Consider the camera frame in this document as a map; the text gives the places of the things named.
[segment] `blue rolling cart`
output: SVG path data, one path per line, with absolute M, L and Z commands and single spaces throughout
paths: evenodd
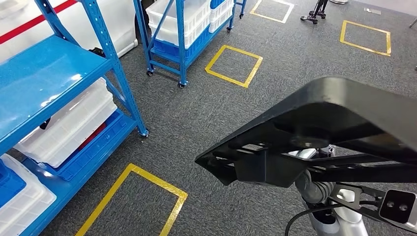
M 224 28 L 226 24 L 229 24 L 229 26 L 227 27 L 227 32 L 230 32 L 230 30 L 233 28 L 233 18 L 235 15 L 236 0 L 234 0 L 232 15 L 215 32 L 208 33 L 207 31 L 206 33 L 208 33 L 208 35 L 206 35 L 204 38 L 200 40 L 197 39 L 196 41 L 198 41 L 198 45 L 192 50 L 191 53 L 188 52 L 187 55 L 186 55 L 185 44 L 184 44 L 184 0 L 176 0 L 179 57 L 175 57 L 170 53 L 161 52 L 160 50 L 157 50 L 154 47 L 156 36 L 158 35 L 158 32 L 161 29 L 162 23 L 164 22 L 164 19 L 167 16 L 167 13 L 169 9 L 171 8 L 174 0 L 169 1 L 167 8 L 164 11 L 164 14 L 162 15 L 162 19 L 159 22 L 159 25 L 156 28 L 156 31 L 150 40 L 148 39 L 147 26 L 146 26 L 145 19 L 144 19 L 144 12 L 143 12 L 143 9 L 139 6 L 140 1 L 141 0 L 133 0 L 133 3 L 135 5 L 136 16 L 138 20 L 139 30 L 141 33 L 142 45 L 144 48 L 145 58 L 147 62 L 147 75 L 152 76 L 155 70 L 154 66 L 159 66 L 170 72 L 178 74 L 180 76 L 178 87 L 184 88 L 188 84 L 188 81 L 186 78 L 187 68 L 193 63 L 193 61 L 195 61 L 195 59 L 200 55 L 200 53 L 204 50 L 204 48 L 206 48 L 206 46 Z M 245 3 L 246 3 L 246 0 L 243 0 L 242 12 L 243 12 Z M 161 58 L 164 58 L 164 59 L 167 59 L 169 61 L 179 64 L 179 70 L 155 61 L 153 59 L 154 55 L 157 55 L 158 57 L 161 57 Z
M 135 127 L 140 135 L 148 135 L 96 1 L 79 0 L 81 3 L 77 4 L 82 4 L 87 13 L 103 48 L 103 57 L 78 45 L 48 0 L 35 1 L 54 35 L 0 64 L 0 154 L 11 149 L 100 77 L 106 79 L 108 89 L 130 115 L 117 109 L 106 120 L 106 128 L 70 157 L 73 159 L 69 162 L 74 164 L 72 170 L 66 168 L 72 171 L 70 181 L 51 176 L 41 168 L 42 163 L 29 158 L 23 161 L 57 196 L 21 234 L 24 236 L 38 235 Z M 121 91 L 104 76 L 108 71 L 116 76 Z

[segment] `red stripe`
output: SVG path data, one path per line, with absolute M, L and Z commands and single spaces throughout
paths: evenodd
M 57 7 L 54 8 L 56 13 L 59 13 L 67 8 L 69 8 L 70 6 L 74 5 L 76 3 L 75 0 L 67 0 L 66 2 L 62 3 L 61 5 L 58 5 Z M 34 19 L 24 23 L 23 25 L 3 34 L 2 36 L 0 36 L 0 44 L 8 41 L 11 38 L 14 38 L 16 36 L 18 36 L 19 34 L 29 30 L 30 28 L 36 26 L 37 24 L 41 23 L 42 21 L 45 20 L 45 17 L 43 15 L 40 15 L 38 17 L 35 17 Z

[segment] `shelf board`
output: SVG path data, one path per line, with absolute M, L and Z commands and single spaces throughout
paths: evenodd
M 201 52 L 207 47 L 207 45 L 209 44 L 209 43 L 211 43 L 211 41 L 213 41 L 213 39 L 214 39 L 214 37 L 216 37 L 216 35 L 222 30 L 222 29 L 224 29 L 224 27 L 229 23 L 229 21 L 230 21 L 230 19 L 233 17 L 233 15 L 231 16 L 231 17 L 229 17 L 215 32 L 213 32 L 213 33 L 209 33 L 208 34 L 208 37 L 206 38 L 206 40 L 201 44 L 201 45 L 199 45 L 199 47 L 198 47 L 198 49 L 195 51 L 195 53 L 188 59 L 188 60 L 185 60 L 185 67 L 186 68 L 188 68 L 194 61 L 195 61 L 195 59 L 197 59 L 197 57 L 201 54 Z M 154 49 L 154 48 L 152 48 L 151 50 L 150 50 L 150 52 L 151 53 L 153 53 L 153 54 L 155 54 L 155 55 L 157 55 L 157 56 L 159 56 L 159 57 L 161 57 L 161 58 L 163 58 L 163 59 L 166 59 L 166 60 L 170 60 L 170 61 L 173 61 L 173 62 L 176 62 L 176 63 L 178 63 L 179 64 L 179 58 L 177 58 L 177 57 L 174 57 L 174 56 L 172 56 L 172 55 L 170 55 L 170 54 L 167 54 L 167 53 L 163 53 L 163 52 L 160 52 L 160 51 L 158 51 L 158 50 L 156 50 L 156 49 Z
M 0 63 L 0 154 L 111 67 L 110 60 L 55 35 Z
M 116 111 L 120 115 L 114 121 L 107 125 L 107 127 L 95 137 L 85 148 L 93 145 L 100 145 L 101 137 L 108 137 L 117 129 L 117 135 L 108 140 L 107 143 L 101 147 L 101 150 L 84 166 L 71 181 L 64 181 L 59 177 L 51 177 L 45 174 L 34 161 L 26 158 L 23 164 L 31 170 L 48 189 L 50 189 L 57 199 L 50 205 L 32 224 L 20 234 L 21 236 L 38 235 L 42 230 L 52 221 L 52 219 L 64 208 L 69 200 L 80 190 L 80 188 L 87 182 L 87 180 L 97 171 L 97 169 L 104 163 L 105 160 L 113 153 L 113 151 L 122 143 L 127 135 L 132 132 L 136 126 L 136 122 L 123 114 L 120 110 Z

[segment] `black cable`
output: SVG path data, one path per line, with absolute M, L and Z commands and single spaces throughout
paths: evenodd
M 375 202 L 375 201 L 360 201 L 359 204 L 360 205 L 378 206 L 378 203 Z M 329 205 L 329 206 L 322 206 L 322 207 L 315 208 L 315 209 L 308 209 L 308 210 L 305 210 L 305 211 L 302 211 L 302 212 L 298 213 L 293 218 L 291 218 L 290 221 L 288 221 L 287 227 L 285 227 L 284 236 L 288 236 L 288 234 L 290 233 L 291 225 L 294 223 L 294 221 L 296 221 L 298 218 L 302 217 L 303 215 L 307 215 L 307 214 L 314 213 L 314 212 L 317 212 L 317 211 L 322 211 L 322 210 L 334 209 L 334 208 L 338 208 L 338 207 L 344 207 L 344 205 L 340 204 L 340 203 L 337 203 L 337 204 L 333 204 L 333 205 Z
M 302 212 L 298 213 L 293 218 L 291 218 L 290 221 L 288 221 L 287 227 L 285 227 L 284 236 L 288 236 L 288 234 L 290 233 L 290 227 L 291 227 L 291 225 L 294 223 L 294 221 L 296 221 L 298 218 L 302 217 L 303 215 L 307 215 L 307 214 L 310 214 L 310 213 L 313 213 L 313 212 L 317 212 L 317 211 L 338 208 L 338 207 L 343 207 L 343 205 L 340 204 L 340 203 L 338 203 L 338 204 L 333 204 L 333 205 L 329 205 L 329 206 L 323 206 L 323 207 L 319 207 L 319 208 L 315 208 L 315 209 L 308 209 L 308 210 L 305 210 L 305 211 L 302 211 Z

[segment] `red item in bin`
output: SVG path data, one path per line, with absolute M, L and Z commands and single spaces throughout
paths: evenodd
M 106 123 L 102 123 L 78 148 L 77 151 L 81 151 L 91 140 L 93 140 L 104 128 L 106 128 Z

